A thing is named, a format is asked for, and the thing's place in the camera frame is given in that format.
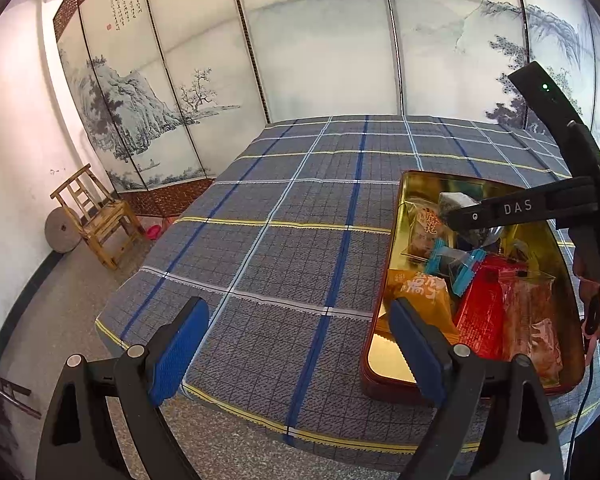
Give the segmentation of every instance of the yellow stripe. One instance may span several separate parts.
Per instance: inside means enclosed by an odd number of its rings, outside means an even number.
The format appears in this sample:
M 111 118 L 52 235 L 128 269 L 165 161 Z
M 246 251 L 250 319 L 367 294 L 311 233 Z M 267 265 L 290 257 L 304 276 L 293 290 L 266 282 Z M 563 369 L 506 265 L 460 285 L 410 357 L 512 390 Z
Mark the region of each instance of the yellow stripe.
M 600 405 L 600 400 L 597 400 L 596 402 L 594 402 L 593 404 L 590 404 L 584 410 L 582 410 L 582 414 L 580 416 L 586 415 L 591 410 L 595 410 L 599 405 Z M 558 430 L 560 430 L 560 428 L 563 428 L 570 422 L 573 422 L 574 420 L 576 420 L 577 416 L 578 416 L 578 413 L 576 412 L 573 415 L 571 415 L 569 418 L 565 418 L 564 420 L 560 420 L 560 421 L 556 422 L 555 427 Z
M 105 335 L 107 335 L 116 345 L 122 347 L 125 350 L 129 348 L 128 344 L 122 341 L 122 339 L 120 339 L 117 335 L 115 335 L 111 330 L 109 330 L 106 326 L 102 324 L 99 317 L 96 318 L 96 327 L 102 330 L 105 333 Z
M 284 426 L 283 424 L 280 424 L 273 420 L 269 420 L 268 418 L 265 418 L 263 416 L 255 415 L 254 413 L 245 412 L 244 410 L 241 410 L 236 406 L 232 406 L 230 404 L 227 404 L 226 402 L 223 402 L 222 400 L 218 400 L 215 397 L 207 395 L 202 390 L 196 388 L 195 386 L 191 386 L 190 384 L 183 382 L 182 386 L 187 392 L 197 396 L 202 400 L 206 400 L 206 402 L 210 402 L 211 404 L 218 406 L 226 412 L 233 413 L 234 415 L 237 415 L 240 418 L 244 418 L 245 420 L 248 420 L 260 426 L 265 426 L 266 428 L 269 428 L 270 430 L 276 431 L 278 433 L 287 433 L 287 426 Z M 383 442 L 368 442 L 365 440 L 337 438 L 334 436 L 325 436 L 322 434 L 313 433 L 311 431 L 296 430 L 295 428 L 293 428 L 289 432 L 289 434 L 291 434 L 294 437 L 301 438 L 302 440 L 315 442 L 317 444 L 327 444 L 328 446 L 345 447 L 347 449 L 359 449 L 364 451 L 382 451 L 387 453 L 413 454 L 418 449 L 418 446 L 409 446 L 406 444 L 386 444 Z M 478 442 L 466 444 L 462 447 L 462 452 L 473 452 L 477 450 L 478 446 Z
M 274 422 L 273 420 L 269 420 L 268 418 L 264 418 L 263 416 L 257 416 L 254 413 L 245 412 L 240 408 L 236 408 L 235 406 L 227 404 L 226 402 L 222 402 L 222 400 L 215 399 L 214 397 L 207 395 L 202 390 L 197 389 L 195 386 L 191 386 L 190 384 L 187 384 L 185 382 L 182 383 L 182 386 L 189 393 L 194 394 L 200 399 L 206 400 L 206 402 L 211 402 L 212 404 L 215 404 L 216 406 L 222 408 L 226 412 L 233 413 L 234 415 L 240 416 L 241 418 L 245 418 L 246 420 L 254 422 L 260 426 L 265 426 L 270 430 L 277 431 L 279 433 L 286 433 L 286 426 L 284 426 L 283 424 Z
M 364 119 L 356 119 L 356 120 L 333 120 L 331 121 L 332 123 L 361 123 L 363 122 Z M 378 121 L 378 120 L 369 120 L 367 121 L 369 123 L 403 123 L 404 121 L 401 120 L 386 120 L 386 121 Z M 467 128 L 469 130 L 482 130 L 484 132 L 494 132 L 496 134 L 513 134 L 516 135 L 518 137 L 522 137 L 523 139 L 527 139 L 527 140 L 534 140 L 535 142 L 542 142 L 543 144 L 548 144 L 549 146 L 553 146 L 554 148 L 557 148 L 558 145 L 554 144 L 552 142 L 548 142 L 547 140 L 540 140 L 540 139 L 535 139 L 533 137 L 525 137 L 523 135 L 517 134 L 516 132 L 508 132 L 507 130 L 492 130 L 490 128 L 478 128 L 477 126 L 469 126 L 468 124 L 451 124 L 451 123 L 437 123 L 437 122 L 433 122 L 433 121 L 406 121 L 409 124 L 435 124 L 436 126 L 454 126 L 456 128 Z M 275 124 L 275 125 L 270 125 L 270 126 L 265 126 L 264 129 L 265 130 L 270 130 L 272 128 L 280 128 L 282 126 L 301 126 L 302 124 L 324 124 L 324 122 L 318 122 L 318 123 L 297 123 L 297 124 Z M 361 132 L 350 132 L 352 134 L 361 134 Z
M 326 152 L 311 152 L 311 155 L 335 155 L 337 153 L 380 153 L 381 155 L 411 155 L 415 156 L 416 153 L 411 152 L 381 152 L 379 150 L 334 150 Z M 267 153 L 267 155 L 243 155 L 240 158 L 261 158 L 266 156 L 291 156 L 291 155 L 305 155 L 305 153 Z M 556 173 L 552 170 L 541 170 L 539 168 L 533 168 L 531 166 L 525 166 L 523 164 L 510 164 L 509 162 L 503 162 L 500 160 L 489 160 L 487 158 L 477 158 L 474 156 L 463 156 L 463 155 L 451 155 L 448 153 L 418 153 L 419 156 L 432 156 L 435 158 L 453 158 L 455 160 L 472 160 L 474 162 L 484 162 L 487 164 L 496 164 L 498 166 L 513 166 L 514 168 L 522 168 L 523 170 L 537 171 L 538 173 L 553 173 L 562 178 L 568 178 L 568 175 Z
M 118 338 L 111 330 L 109 330 L 107 327 L 105 327 L 99 318 L 96 318 L 95 323 L 96 323 L 96 326 L 105 335 L 107 335 L 113 342 L 115 342 L 118 346 L 121 346 L 124 349 L 127 349 L 129 347 L 128 344 L 121 341 L 120 338 Z M 206 402 L 215 404 L 216 406 L 218 406 L 222 410 L 225 410 L 226 412 L 233 413 L 234 415 L 240 416 L 241 418 L 244 418 L 245 420 L 254 422 L 255 424 L 258 424 L 260 426 L 265 426 L 266 428 L 269 428 L 270 430 L 273 430 L 273 431 L 277 431 L 278 433 L 286 433 L 287 432 L 286 431 L 287 427 L 284 426 L 283 424 L 280 424 L 279 422 L 269 420 L 268 418 L 265 418 L 263 416 L 255 415 L 254 413 L 245 412 L 244 410 L 241 410 L 240 408 L 236 408 L 235 406 L 227 404 L 226 402 L 222 402 L 222 400 L 216 399 L 215 397 L 211 397 L 210 395 L 207 395 L 202 390 L 199 390 L 195 386 L 191 386 L 190 384 L 187 384 L 185 382 L 182 383 L 182 386 L 188 392 L 194 394 L 195 396 L 199 397 L 200 399 L 206 400 Z M 582 410 L 582 415 L 586 415 L 587 413 L 589 413 L 591 410 L 594 410 L 599 405 L 600 405 L 600 400 L 598 400 L 597 402 L 594 402 L 593 404 L 590 404 L 584 410 Z M 573 422 L 575 420 L 575 418 L 576 418 L 576 415 L 571 415 L 569 418 L 565 418 L 564 420 L 560 420 L 560 421 L 556 422 L 555 427 L 558 430 L 560 430 L 561 428 L 568 425 L 570 422 Z M 413 453 L 415 453 L 416 449 L 418 449 L 418 446 L 407 446 L 407 445 L 402 445 L 402 444 L 384 444 L 382 442 L 366 442 L 363 440 L 351 440 L 351 439 L 347 439 L 347 438 L 337 438 L 337 437 L 332 437 L 332 436 L 321 435 L 318 433 L 312 433 L 310 431 L 296 430 L 295 428 L 292 429 L 290 434 L 292 434 L 293 436 L 296 436 L 298 438 L 301 438 L 302 440 L 307 440 L 309 442 L 315 442 L 316 444 L 327 444 L 328 446 L 345 447 L 347 449 L 360 449 L 360 450 L 366 450 L 366 451 L 382 451 L 382 452 L 386 452 L 386 453 L 399 453 L 399 454 L 413 454 Z M 464 446 L 462 446 L 462 452 L 469 453 L 469 452 L 477 451 L 478 446 L 480 446 L 479 442 L 470 442 L 468 444 L 464 444 Z
M 226 220 L 221 218 L 202 218 L 199 216 L 185 216 L 177 219 L 174 224 L 178 222 L 204 222 L 208 224 L 225 224 L 225 225 L 249 225 L 249 226 L 262 226 L 267 223 L 265 220 Z M 378 234 L 390 234 L 391 229 L 384 229 L 381 227 L 367 227 L 357 225 L 336 225 L 336 224 L 309 224 L 300 222 L 285 222 L 282 220 L 272 220 L 269 225 L 274 227 L 290 227 L 293 229 L 331 229 L 335 231 L 357 231 L 363 233 L 378 233 Z
M 229 220 L 223 218 L 204 218 L 202 216 L 183 216 L 178 218 L 174 224 L 179 222 L 202 222 L 206 224 L 222 224 L 222 225 L 249 225 L 259 226 L 266 224 L 264 220 Z

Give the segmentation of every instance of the person's hand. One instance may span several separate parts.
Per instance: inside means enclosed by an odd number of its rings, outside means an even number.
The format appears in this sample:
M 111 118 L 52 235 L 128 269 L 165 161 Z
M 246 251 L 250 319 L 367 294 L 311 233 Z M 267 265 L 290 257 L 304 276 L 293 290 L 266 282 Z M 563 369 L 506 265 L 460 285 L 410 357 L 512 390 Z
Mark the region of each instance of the person's hand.
M 600 286 L 597 282 L 591 282 L 585 278 L 581 278 L 581 276 L 586 276 L 586 267 L 584 261 L 578 256 L 578 251 L 573 257 L 573 274 L 580 278 L 580 286 L 578 288 L 578 295 L 584 303 L 585 308 L 589 306 L 589 302 L 591 298 L 598 293 L 598 287 Z

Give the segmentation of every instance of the white wall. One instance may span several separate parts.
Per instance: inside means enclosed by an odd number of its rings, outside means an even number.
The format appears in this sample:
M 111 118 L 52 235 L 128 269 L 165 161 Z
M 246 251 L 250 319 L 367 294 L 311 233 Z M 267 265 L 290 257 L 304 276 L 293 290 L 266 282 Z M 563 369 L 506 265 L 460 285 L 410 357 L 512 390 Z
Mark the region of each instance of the white wall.
M 58 45 L 56 43 L 56 32 L 54 30 L 54 16 L 60 7 L 62 0 L 42 0 L 40 9 L 40 27 L 42 29 L 42 41 L 40 43 L 40 53 L 45 58 L 46 70 L 48 71 L 48 84 L 51 91 L 51 98 L 58 106 L 59 121 L 69 135 L 75 151 L 82 164 L 91 163 L 94 174 L 109 190 L 113 190 L 109 177 L 104 171 L 100 159 L 96 156 L 89 143 L 87 134 L 82 126 L 82 121 L 75 109 L 74 100 L 69 92 L 69 87 L 64 77 L 60 55 L 58 54 Z
M 49 194 L 97 163 L 88 146 L 74 146 L 77 127 L 68 131 L 50 88 L 42 1 L 12 0 L 0 16 L 0 328 L 51 251 L 44 225 L 58 204 Z

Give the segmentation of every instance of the plaid tablecloth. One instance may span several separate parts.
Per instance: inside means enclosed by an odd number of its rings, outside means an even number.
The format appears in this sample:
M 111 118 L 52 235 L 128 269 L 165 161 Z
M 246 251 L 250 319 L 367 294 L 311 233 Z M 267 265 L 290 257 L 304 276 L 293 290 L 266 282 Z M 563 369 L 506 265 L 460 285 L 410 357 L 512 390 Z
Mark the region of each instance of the plaid tablecloth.
M 405 170 L 527 187 L 568 176 L 551 137 L 497 124 L 428 116 L 271 124 L 110 298 L 96 320 L 103 340 L 116 353 L 146 343 L 201 296 L 212 315 L 182 383 L 186 396 L 300 449 L 400 469 L 434 410 L 365 397 L 358 369 Z M 570 266 L 573 245 L 556 236 Z M 599 352 L 594 362 L 581 428 L 600 413 Z M 552 400 L 562 443 L 586 382 Z M 485 419 L 482 406 L 460 469 Z

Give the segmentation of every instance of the wooden chair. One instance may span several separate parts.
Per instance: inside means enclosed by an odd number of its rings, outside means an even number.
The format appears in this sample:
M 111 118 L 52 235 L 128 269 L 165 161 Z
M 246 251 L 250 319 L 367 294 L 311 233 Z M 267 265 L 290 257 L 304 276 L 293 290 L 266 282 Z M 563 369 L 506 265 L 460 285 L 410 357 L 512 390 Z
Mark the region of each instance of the wooden chair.
M 0 377 L 0 399 L 4 399 L 7 402 L 10 402 L 14 406 L 20 408 L 23 412 L 28 415 L 34 416 L 35 418 L 41 418 L 42 415 L 37 410 L 34 410 L 30 406 L 27 406 L 24 402 L 18 400 L 15 396 L 15 393 L 23 394 L 24 396 L 29 397 L 31 395 L 31 390 L 28 388 L 24 388 L 19 384 L 12 383 L 7 379 L 3 379 Z
M 114 199 L 90 168 L 91 164 L 87 164 L 84 168 L 72 174 L 51 194 L 51 198 L 58 199 L 67 216 L 72 220 L 78 232 L 100 262 L 109 269 L 116 269 L 122 253 L 136 238 L 144 235 L 144 229 L 134 212 L 131 211 L 129 204 L 124 200 Z M 88 186 L 85 186 L 84 182 L 80 180 L 81 177 L 91 179 L 103 193 L 104 198 L 101 200 L 100 196 L 89 191 Z M 80 211 L 82 211 L 83 221 L 69 208 L 60 195 L 64 190 L 70 193 Z M 110 256 L 105 252 L 102 245 L 120 227 L 124 229 L 128 239 L 115 255 Z

